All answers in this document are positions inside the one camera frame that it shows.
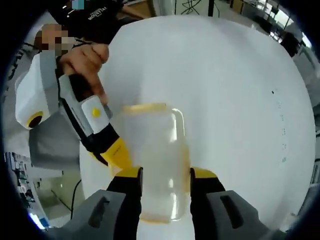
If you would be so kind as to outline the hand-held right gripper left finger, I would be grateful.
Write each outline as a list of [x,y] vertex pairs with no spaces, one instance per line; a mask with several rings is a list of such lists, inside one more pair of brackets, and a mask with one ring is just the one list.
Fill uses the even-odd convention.
[[135,240],[142,212],[143,168],[119,171],[107,189],[86,199],[63,226],[63,240]]

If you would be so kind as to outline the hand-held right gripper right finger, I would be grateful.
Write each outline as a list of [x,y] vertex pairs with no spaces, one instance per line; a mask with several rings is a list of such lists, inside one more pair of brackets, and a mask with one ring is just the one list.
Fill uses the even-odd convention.
[[217,175],[190,168],[190,213],[197,240],[283,240],[286,234],[271,230],[258,211],[233,190],[225,190]]

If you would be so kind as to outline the person's left hand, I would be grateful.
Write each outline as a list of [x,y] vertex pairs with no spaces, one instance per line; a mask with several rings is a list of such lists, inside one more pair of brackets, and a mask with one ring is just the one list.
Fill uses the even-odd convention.
[[109,46],[107,44],[84,44],[74,47],[64,54],[59,62],[65,75],[79,74],[85,78],[90,91],[99,97],[101,103],[106,105],[108,98],[98,76],[102,65],[109,58]]

